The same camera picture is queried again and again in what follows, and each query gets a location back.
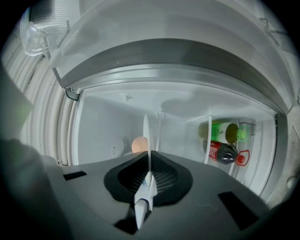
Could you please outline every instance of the brown egg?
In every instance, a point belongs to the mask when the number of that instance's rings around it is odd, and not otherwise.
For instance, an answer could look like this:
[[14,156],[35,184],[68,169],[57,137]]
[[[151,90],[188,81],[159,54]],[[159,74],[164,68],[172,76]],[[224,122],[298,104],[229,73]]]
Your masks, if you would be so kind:
[[148,139],[145,137],[137,137],[133,140],[131,149],[133,153],[148,151]]

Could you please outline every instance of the bottle label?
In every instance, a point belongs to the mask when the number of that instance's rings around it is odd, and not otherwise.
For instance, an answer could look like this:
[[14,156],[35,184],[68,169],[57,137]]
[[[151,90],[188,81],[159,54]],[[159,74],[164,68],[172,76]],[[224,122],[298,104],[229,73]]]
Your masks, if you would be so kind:
[[218,149],[221,147],[221,145],[222,145],[221,142],[215,142],[215,141],[210,142],[209,157],[215,161],[217,160],[217,152],[218,152]]
[[227,143],[226,130],[231,123],[213,123],[211,126],[211,139],[213,141]]

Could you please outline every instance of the red bottle cap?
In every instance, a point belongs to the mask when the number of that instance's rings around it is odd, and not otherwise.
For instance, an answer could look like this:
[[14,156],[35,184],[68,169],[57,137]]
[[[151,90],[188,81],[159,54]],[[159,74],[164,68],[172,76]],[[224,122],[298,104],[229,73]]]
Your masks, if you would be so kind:
[[237,161],[238,164],[243,164],[244,161],[245,161],[245,156],[238,155],[237,158],[236,158],[236,161]]

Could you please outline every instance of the red label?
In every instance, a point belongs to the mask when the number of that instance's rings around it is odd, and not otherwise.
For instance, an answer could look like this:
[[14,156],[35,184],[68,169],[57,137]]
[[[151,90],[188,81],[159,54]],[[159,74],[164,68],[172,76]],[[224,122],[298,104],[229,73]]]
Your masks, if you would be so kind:
[[222,145],[221,142],[215,142],[215,141],[210,142],[209,156],[210,156],[210,158],[214,159],[215,161],[217,160],[217,152],[221,145]]

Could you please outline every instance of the orange round object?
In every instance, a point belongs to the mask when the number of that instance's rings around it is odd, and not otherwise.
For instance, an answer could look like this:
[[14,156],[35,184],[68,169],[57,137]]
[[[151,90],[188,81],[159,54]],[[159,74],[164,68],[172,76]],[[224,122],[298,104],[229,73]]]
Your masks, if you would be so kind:
[[131,145],[133,153],[148,151],[148,139],[145,137],[137,137]]

